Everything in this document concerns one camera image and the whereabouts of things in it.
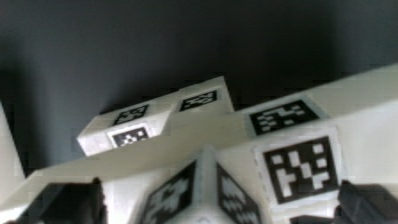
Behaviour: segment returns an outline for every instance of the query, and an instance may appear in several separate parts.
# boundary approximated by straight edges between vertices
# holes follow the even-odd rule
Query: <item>black and white square pattern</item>
[[[184,99],[182,103],[181,103],[179,111],[184,111],[184,110],[202,106],[204,104],[211,103],[213,101],[216,101],[216,90],[207,93],[202,93],[195,97]]]
[[[261,224],[257,204],[216,164],[218,206],[234,224]]]
[[[195,162],[175,174],[147,197],[140,224],[165,223],[193,201]]]
[[[143,105],[142,107],[136,107],[127,111],[122,111],[115,118],[113,125],[122,124],[127,121],[142,118],[145,116],[147,107],[149,105]]]
[[[115,147],[122,147],[149,138],[145,128],[140,127],[111,136]]]
[[[319,119],[302,99],[252,113],[248,116],[255,135]]]
[[[337,190],[328,136],[262,153],[277,204]]]

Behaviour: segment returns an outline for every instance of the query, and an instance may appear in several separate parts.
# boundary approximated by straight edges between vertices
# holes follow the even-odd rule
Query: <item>black square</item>
[[[262,153],[277,203],[337,190],[328,136]]]
[[[202,93],[195,97],[182,100],[179,111],[184,111],[216,100],[216,91]]]
[[[115,118],[113,125],[122,124],[127,121],[142,118],[145,116],[147,107],[149,105],[143,105],[142,107],[136,107],[127,111],[122,111]]]
[[[218,206],[234,224],[259,224],[257,204],[245,193],[230,175],[216,164]]]
[[[191,205],[195,162],[175,174],[147,197],[140,224],[165,223]]]
[[[49,183],[12,223],[99,223],[106,216],[103,196],[97,178],[92,183]]]
[[[111,136],[117,147],[133,144],[149,138],[145,128],[140,127]]]
[[[318,216],[302,215],[289,219],[291,224],[332,224],[333,220]]]
[[[250,122],[255,135],[280,130],[312,120],[319,119],[303,100],[259,111],[250,114]]]

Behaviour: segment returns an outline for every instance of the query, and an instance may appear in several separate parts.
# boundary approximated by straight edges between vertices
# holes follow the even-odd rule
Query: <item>dark gray wall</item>
[[[236,109],[398,61],[398,1],[0,0],[0,98],[24,171],[99,112],[223,75]]]

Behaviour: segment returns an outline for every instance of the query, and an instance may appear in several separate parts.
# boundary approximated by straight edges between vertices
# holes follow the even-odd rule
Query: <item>white panel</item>
[[[232,104],[223,78],[218,77],[179,90],[179,99],[166,121],[166,128],[175,129],[232,112]]]
[[[15,146],[0,105],[0,204],[24,179]]]
[[[333,145],[341,148],[342,154],[342,159],[337,161],[341,163],[344,161],[346,164],[346,175],[341,174],[342,176],[339,179],[346,178],[351,183],[396,183],[396,74],[398,66],[390,66],[385,69],[367,72],[362,76],[353,76],[294,94],[298,98],[300,96],[307,96],[312,105],[316,105],[314,108],[318,108],[319,111],[325,111],[328,116],[296,126],[291,125],[293,123],[286,120],[287,123],[284,123],[284,125],[291,125],[291,127],[271,133],[264,133],[255,137],[248,134],[252,130],[250,126],[246,126],[245,111],[230,113],[227,107],[222,107],[220,105],[216,106],[214,103],[207,103],[200,109],[191,108],[191,111],[186,110],[181,112],[181,114],[186,114],[184,117],[181,116],[179,118],[177,116],[181,114],[174,113],[174,121],[170,122],[175,122],[175,125],[172,126],[172,123],[170,125],[166,124],[163,135],[150,140],[140,141],[133,145],[120,147],[119,150],[111,150],[35,172],[0,207],[0,210],[3,211],[3,213],[0,213],[0,222],[5,220],[5,217],[12,218],[12,215],[7,216],[3,214],[12,208],[19,208],[19,206],[28,204],[31,197],[47,182],[88,182],[94,176],[103,180],[104,190],[106,186],[117,183],[117,181],[126,180],[122,184],[113,185],[113,190],[106,191],[106,198],[110,200],[106,201],[106,204],[108,215],[111,217],[110,223],[120,224],[124,222],[117,222],[113,217],[119,217],[119,220],[131,220],[136,216],[134,208],[142,200],[133,199],[131,195],[143,195],[147,190],[152,189],[154,186],[159,186],[161,182],[172,176],[172,173],[181,170],[181,164],[186,164],[184,160],[191,159],[191,156],[200,151],[202,144],[206,143],[214,145],[222,167],[227,170],[241,189],[245,189],[245,192],[252,198],[255,198],[261,210],[266,213],[264,223],[284,224],[287,223],[289,218],[303,214],[330,216],[335,207],[335,200],[332,198],[330,200],[323,200],[323,197],[314,197],[310,203],[303,203],[302,201],[300,203],[294,203],[291,201],[284,206],[275,206],[275,198],[271,198],[270,194],[271,186],[266,186],[262,182],[266,176],[264,174],[259,175],[257,172],[259,157],[255,163],[254,152],[268,152],[280,146],[287,146],[286,144],[298,143],[298,140],[309,140],[309,138],[319,136],[321,132],[318,132],[318,130],[325,130],[332,127],[335,129],[333,140],[337,139]],[[177,99],[191,97],[197,90],[204,90],[206,92],[206,89],[202,89],[198,85],[195,88],[188,88],[177,93]],[[293,108],[293,106],[291,110],[278,111],[278,113],[286,115],[286,113],[293,113],[293,111],[296,115],[300,115],[300,110]],[[99,119],[97,123],[94,122],[88,125],[90,129],[85,130],[85,134],[97,133],[97,130],[103,130],[113,117],[108,117],[106,119]],[[319,144],[312,144],[310,153],[321,155],[325,151],[326,148],[323,145],[319,147]],[[270,158],[275,165],[284,164],[289,160],[289,156],[278,154]],[[318,168],[330,165],[330,161],[325,158],[319,158],[314,162]],[[309,171],[309,165],[302,162],[300,157],[293,163],[298,164],[296,172],[302,172],[303,176],[312,178],[310,181],[316,183],[314,188],[319,188],[321,178],[325,178],[325,176],[312,175],[314,172],[312,170]],[[126,194],[129,183],[131,186],[136,186],[134,188],[131,187],[131,195]],[[206,208],[202,207],[202,210],[195,211],[198,219],[193,220],[191,223],[211,223],[206,214],[211,214],[214,211],[207,211]]]
[[[161,134],[168,113],[174,109],[175,97],[175,93],[168,94],[154,100],[99,115],[92,119],[78,135],[78,143],[87,156],[124,145],[117,144],[119,141],[127,140],[122,132],[133,135],[138,134],[138,132],[131,133],[133,129],[143,128],[147,138]],[[142,138],[138,135],[131,136],[126,143],[133,144],[147,138]]]

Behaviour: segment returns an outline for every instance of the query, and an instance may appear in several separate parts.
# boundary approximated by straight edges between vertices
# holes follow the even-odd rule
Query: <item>black object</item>
[[[289,219],[291,224],[330,224],[332,219],[318,216],[302,215]]]
[[[344,210],[341,209],[341,206],[337,206],[333,211],[333,224],[353,224]]]
[[[398,224],[398,200],[380,185],[342,181],[339,204],[355,224]]]
[[[15,220],[17,224],[106,224],[101,181],[47,184]]]

